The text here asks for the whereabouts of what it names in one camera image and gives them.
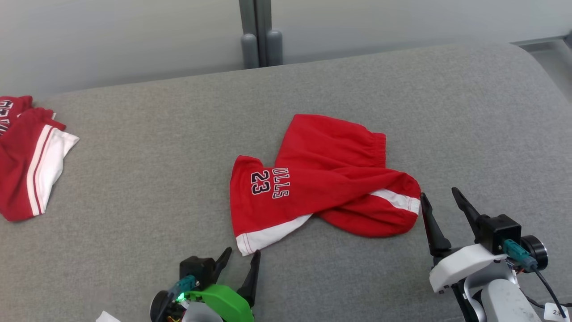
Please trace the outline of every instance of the red shorts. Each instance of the red shorts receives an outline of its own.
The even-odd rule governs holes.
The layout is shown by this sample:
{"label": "red shorts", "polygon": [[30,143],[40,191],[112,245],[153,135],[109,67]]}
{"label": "red shorts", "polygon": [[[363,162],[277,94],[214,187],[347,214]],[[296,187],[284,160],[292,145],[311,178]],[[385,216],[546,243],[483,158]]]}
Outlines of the red shorts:
{"label": "red shorts", "polygon": [[296,115],[275,168],[239,156],[231,179],[231,215],[243,255],[266,247],[310,215],[366,237],[409,231],[420,188],[385,168],[386,136],[319,115]]}
{"label": "red shorts", "polygon": [[0,214],[19,221],[45,212],[63,158],[78,137],[63,132],[53,111],[31,108],[30,96],[2,100],[9,101],[9,122],[0,124],[9,127],[0,131]]}

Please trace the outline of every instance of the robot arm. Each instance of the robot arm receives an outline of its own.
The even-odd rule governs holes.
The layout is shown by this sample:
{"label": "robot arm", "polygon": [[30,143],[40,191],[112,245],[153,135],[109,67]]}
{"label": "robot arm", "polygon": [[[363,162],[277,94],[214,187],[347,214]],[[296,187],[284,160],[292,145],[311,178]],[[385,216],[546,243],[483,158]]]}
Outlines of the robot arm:
{"label": "robot arm", "polygon": [[191,322],[199,319],[209,322],[254,322],[251,308],[256,297],[260,251],[254,253],[251,269],[236,292],[228,286],[216,284],[231,252],[232,249],[228,247],[217,261],[196,256],[182,261],[179,282],[155,295],[150,308],[151,321]]}
{"label": "robot arm", "polygon": [[521,237],[521,226],[510,217],[481,215],[459,189],[452,188],[452,193],[471,226],[475,244],[452,248],[427,196],[421,195],[434,263],[429,276],[433,291],[442,294],[451,288],[466,321],[540,321],[520,290],[515,271],[535,272],[541,277],[539,271],[548,266],[544,245],[532,235]]}

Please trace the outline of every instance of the white paper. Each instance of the white paper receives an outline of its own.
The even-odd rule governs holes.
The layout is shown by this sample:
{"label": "white paper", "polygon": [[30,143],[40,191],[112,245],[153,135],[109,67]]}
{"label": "white paper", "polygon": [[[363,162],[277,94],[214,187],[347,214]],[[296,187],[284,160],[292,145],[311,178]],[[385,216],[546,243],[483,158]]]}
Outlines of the white paper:
{"label": "white paper", "polygon": [[184,300],[183,302],[181,302],[181,306],[184,307],[185,309],[188,309],[190,304],[191,301],[189,300]]}
{"label": "white paper", "polygon": [[544,319],[546,321],[558,321],[558,322],[570,322],[570,315],[568,315],[568,309],[562,307],[566,318],[562,317],[560,310],[554,303],[546,303],[544,306]]}
{"label": "white paper", "polygon": [[121,322],[121,321],[111,316],[111,314],[103,311],[101,312],[101,315],[97,318],[96,322]]}
{"label": "white paper", "polygon": [[223,322],[220,315],[204,303],[191,302],[182,322]]}

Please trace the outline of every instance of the gray upholstery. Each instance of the gray upholstery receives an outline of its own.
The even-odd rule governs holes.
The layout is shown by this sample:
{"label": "gray upholstery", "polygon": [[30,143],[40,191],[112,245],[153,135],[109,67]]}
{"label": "gray upholstery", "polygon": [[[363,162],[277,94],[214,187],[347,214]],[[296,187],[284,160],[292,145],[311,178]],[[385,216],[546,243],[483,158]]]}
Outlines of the gray upholstery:
{"label": "gray upholstery", "polygon": [[[229,179],[237,155],[271,166],[295,113],[387,134],[388,167],[416,178],[454,246],[472,243],[459,187],[482,213],[506,213],[548,248],[545,276],[572,300],[572,111],[523,50],[423,48],[129,84],[39,102],[81,138],[47,213],[0,221],[0,320],[148,321],[151,299],[191,255],[233,256]],[[367,239],[317,218],[262,252],[258,321],[461,321],[431,292],[423,221]],[[522,288],[548,293],[535,276]]]}

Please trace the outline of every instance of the green robot part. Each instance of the green robot part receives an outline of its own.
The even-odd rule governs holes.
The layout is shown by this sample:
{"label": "green robot part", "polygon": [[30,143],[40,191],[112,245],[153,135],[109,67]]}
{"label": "green robot part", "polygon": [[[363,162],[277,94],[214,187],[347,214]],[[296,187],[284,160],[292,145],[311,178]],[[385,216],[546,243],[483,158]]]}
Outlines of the green robot part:
{"label": "green robot part", "polygon": [[152,322],[185,322],[186,307],[192,302],[206,304],[225,322],[254,322],[251,308],[256,297],[260,267],[260,251],[251,260],[251,269],[236,292],[225,285],[216,284],[230,259],[228,247],[215,261],[212,258],[191,256],[180,263],[180,281],[169,290],[160,291],[150,308]]}

